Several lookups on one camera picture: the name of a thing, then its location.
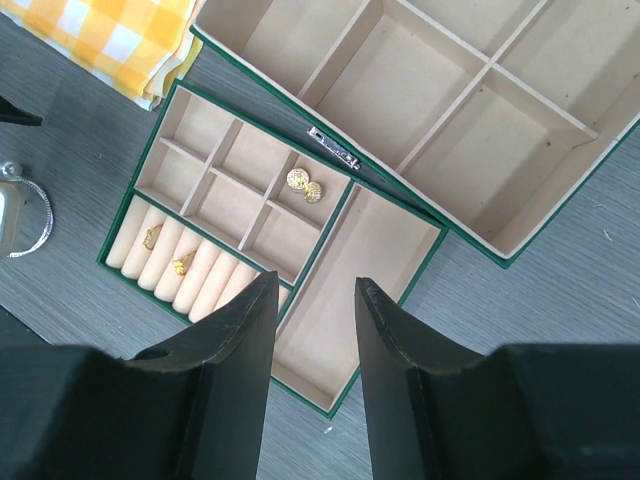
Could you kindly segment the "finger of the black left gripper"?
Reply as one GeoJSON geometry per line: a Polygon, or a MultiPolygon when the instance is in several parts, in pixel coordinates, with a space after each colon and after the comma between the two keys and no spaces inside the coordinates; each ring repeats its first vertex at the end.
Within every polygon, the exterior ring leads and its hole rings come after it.
{"type": "Polygon", "coordinates": [[[43,119],[14,106],[4,97],[0,97],[0,122],[24,126],[41,126],[43,119]]]}

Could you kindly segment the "small gold stud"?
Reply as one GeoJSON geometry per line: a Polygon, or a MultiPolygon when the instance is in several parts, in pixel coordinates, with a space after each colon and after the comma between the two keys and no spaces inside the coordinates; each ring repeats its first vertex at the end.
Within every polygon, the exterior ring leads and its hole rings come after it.
{"type": "Polygon", "coordinates": [[[303,198],[309,204],[318,203],[322,199],[322,186],[315,181],[308,182],[303,191],[303,198]]]}

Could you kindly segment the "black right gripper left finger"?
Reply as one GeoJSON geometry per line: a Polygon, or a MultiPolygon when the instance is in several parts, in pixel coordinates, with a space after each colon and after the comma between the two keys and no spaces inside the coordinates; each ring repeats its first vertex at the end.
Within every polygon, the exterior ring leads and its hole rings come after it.
{"type": "Polygon", "coordinates": [[[5,479],[252,479],[279,285],[229,303],[129,360],[78,345],[1,352],[5,479]]]}

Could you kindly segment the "small silver stud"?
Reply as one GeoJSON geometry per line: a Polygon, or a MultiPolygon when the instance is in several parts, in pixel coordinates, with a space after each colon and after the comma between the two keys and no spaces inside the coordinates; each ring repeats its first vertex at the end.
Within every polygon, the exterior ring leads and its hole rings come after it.
{"type": "Polygon", "coordinates": [[[286,175],[286,184],[295,191],[304,191],[309,182],[310,176],[303,168],[293,168],[286,175]]]}

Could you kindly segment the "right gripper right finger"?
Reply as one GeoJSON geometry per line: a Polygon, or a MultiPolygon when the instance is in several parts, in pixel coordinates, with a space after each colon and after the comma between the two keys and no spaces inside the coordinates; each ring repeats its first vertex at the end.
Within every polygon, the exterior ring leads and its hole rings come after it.
{"type": "Polygon", "coordinates": [[[377,479],[635,479],[639,348],[517,343],[478,354],[373,280],[355,320],[377,479]]]}

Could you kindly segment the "green jewelry tray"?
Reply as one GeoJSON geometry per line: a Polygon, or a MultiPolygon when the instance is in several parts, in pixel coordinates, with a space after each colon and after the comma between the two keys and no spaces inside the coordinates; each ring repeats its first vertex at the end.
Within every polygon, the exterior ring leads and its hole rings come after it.
{"type": "Polygon", "coordinates": [[[444,226],[354,180],[208,92],[175,81],[98,260],[193,323],[251,279],[279,277],[272,376],[333,417],[359,372],[354,282],[406,301],[444,226]],[[286,184],[305,169],[307,203],[286,184]]]}

